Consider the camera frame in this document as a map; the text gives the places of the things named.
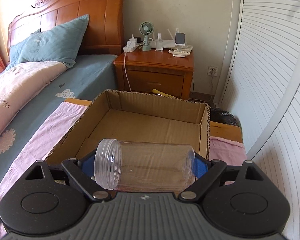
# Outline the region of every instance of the mattress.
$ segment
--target mattress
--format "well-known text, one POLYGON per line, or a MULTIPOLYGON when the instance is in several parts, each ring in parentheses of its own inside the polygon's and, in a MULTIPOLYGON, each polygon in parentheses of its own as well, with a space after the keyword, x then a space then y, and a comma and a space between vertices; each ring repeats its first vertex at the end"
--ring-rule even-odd
POLYGON ((52 81, 26 106, 0 135, 0 182, 14 159, 45 119, 65 100, 93 100, 106 89, 116 89, 115 55, 82 55, 76 64, 52 81))

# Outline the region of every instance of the fan grille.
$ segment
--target fan grille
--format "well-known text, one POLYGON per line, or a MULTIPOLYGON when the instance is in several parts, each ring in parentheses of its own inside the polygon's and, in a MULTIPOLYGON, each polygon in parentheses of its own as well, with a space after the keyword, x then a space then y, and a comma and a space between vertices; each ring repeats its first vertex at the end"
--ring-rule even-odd
POLYGON ((140 24, 139 30, 142 35, 149 36, 153 33, 154 26, 151 22, 143 22, 140 24))

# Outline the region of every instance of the open cardboard box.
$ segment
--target open cardboard box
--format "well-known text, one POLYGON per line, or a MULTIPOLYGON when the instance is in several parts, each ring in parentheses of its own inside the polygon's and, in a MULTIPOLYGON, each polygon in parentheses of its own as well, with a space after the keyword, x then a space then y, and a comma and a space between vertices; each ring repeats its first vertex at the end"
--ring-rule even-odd
POLYGON ((158 95, 106 90, 89 105, 55 145, 47 163, 81 159, 103 138, 121 141, 190 144, 209 159, 210 107, 158 95))

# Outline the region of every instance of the nightstand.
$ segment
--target nightstand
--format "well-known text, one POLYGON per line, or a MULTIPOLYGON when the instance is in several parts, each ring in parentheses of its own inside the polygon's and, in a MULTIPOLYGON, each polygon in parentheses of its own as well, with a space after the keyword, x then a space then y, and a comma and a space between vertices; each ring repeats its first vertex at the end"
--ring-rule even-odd
MULTIPOLYGON (((126 56, 126 70, 133 92, 152 93, 157 89, 168 95, 189 99, 194 71, 193 52, 184 58, 164 51, 136 49, 126 56)), ((130 91, 124 71, 124 53, 114 61, 119 90, 130 91)))

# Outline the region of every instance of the pillow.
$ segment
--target pillow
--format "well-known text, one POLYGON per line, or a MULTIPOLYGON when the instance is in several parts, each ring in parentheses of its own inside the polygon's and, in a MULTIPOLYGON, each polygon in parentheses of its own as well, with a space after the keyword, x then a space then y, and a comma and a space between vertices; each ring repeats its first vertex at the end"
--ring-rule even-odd
POLYGON ((17 65, 16 63, 17 63, 18 58, 20 56, 21 49, 23 48, 26 41, 31 38, 31 35, 39 33, 40 31, 41 31, 41 29, 36 30, 34 33, 31 33, 28 38, 26 38, 23 41, 17 43, 16 45, 12 45, 10 47, 10 53, 9 53, 10 64, 6 67, 5 70, 9 70, 12 67, 14 67, 15 65, 17 65))
POLYGON ((75 64, 89 15, 53 27, 43 33, 31 35, 21 49, 17 64, 21 62, 61 61, 67 67, 75 64))

